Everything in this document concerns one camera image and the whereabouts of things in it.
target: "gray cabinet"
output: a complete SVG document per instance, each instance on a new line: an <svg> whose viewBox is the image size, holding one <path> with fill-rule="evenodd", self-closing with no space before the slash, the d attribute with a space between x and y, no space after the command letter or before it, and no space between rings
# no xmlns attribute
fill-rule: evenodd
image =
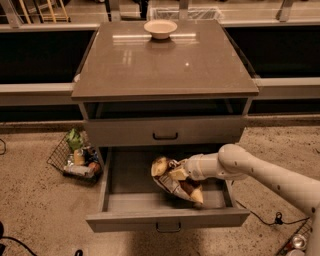
<svg viewBox="0 0 320 256"><path fill-rule="evenodd" d="M179 21L157 41L143 22L102 24L72 94L104 166L95 232L240 226L229 182L203 182L204 205L167 194L152 161L182 160L239 141L258 89L216 21Z"/></svg>

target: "black cable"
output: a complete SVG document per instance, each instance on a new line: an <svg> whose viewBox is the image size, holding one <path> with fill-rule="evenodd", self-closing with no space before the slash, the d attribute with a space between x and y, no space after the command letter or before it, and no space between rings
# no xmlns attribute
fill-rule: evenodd
<svg viewBox="0 0 320 256"><path fill-rule="evenodd" d="M8 240L12 240L17 242L18 244L20 244L21 246L23 246L32 256L37 256L33 251L31 251L31 249L26 246L24 243L22 243L21 241L19 241L18 239L15 239L14 237L10 237L10 236L3 236L1 239L8 239Z"/></svg>
<svg viewBox="0 0 320 256"><path fill-rule="evenodd" d="M4 155L7 151L6 143L2 139L0 139L0 141L3 143L3 152L0 152L0 155Z"/></svg>
<svg viewBox="0 0 320 256"><path fill-rule="evenodd" d="M242 203L240 203L239 201L236 201L238 204L240 204L243 208L249 210L247 207L245 207ZM292 224L295 224L295 223L298 223L298 222L301 222L301 221L307 221L309 219L308 218L304 218L304 219L300 219L300 220L296 220L296 221L293 221L293 222L284 222L282 221L282 213L281 212L277 212L276 213L276 218L274 220L273 223L267 223L265 222L258 214L256 214L255 212L249 210L254 216L256 216L263 224L267 225L267 226L273 226L273 225L282 225L282 224L285 224L285 225L292 225Z"/></svg>

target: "open drawer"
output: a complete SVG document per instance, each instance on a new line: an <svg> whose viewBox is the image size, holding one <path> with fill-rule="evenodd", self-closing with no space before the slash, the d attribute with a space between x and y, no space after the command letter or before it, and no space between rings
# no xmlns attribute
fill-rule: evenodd
<svg viewBox="0 0 320 256"><path fill-rule="evenodd" d="M214 145L109 148L100 212L87 216L88 224L94 232L177 232L186 228L241 226L249 211L236 207L229 182L204 181L204 204L199 208L166 193L151 177L151 164L158 156L182 160L194 154L216 151Z"/></svg>

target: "small bowl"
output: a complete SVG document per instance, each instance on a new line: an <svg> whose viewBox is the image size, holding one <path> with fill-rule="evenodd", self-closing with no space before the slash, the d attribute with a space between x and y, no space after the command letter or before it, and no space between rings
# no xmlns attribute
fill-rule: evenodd
<svg viewBox="0 0 320 256"><path fill-rule="evenodd" d="M144 24L144 29L155 39L167 39L177 27L171 20L151 20Z"/></svg>

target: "drawer handle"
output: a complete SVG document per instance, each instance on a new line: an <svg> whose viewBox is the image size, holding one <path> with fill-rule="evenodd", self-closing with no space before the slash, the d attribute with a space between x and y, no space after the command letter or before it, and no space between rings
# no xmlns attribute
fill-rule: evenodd
<svg viewBox="0 0 320 256"><path fill-rule="evenodd" d="M176 132L174 136L157 136L155 133L152 134L154 140L176 140L178 139L179 135Z"/></svg>
<svg viewBox="0 0 320 256"><path fill-rule="evenodd" d="M165 229L165 230L161 230L159 228L159 223L156 223L156 229L159 233L178 233L181 230L181 223L178 223L178 228L177 229Z"/></svg>

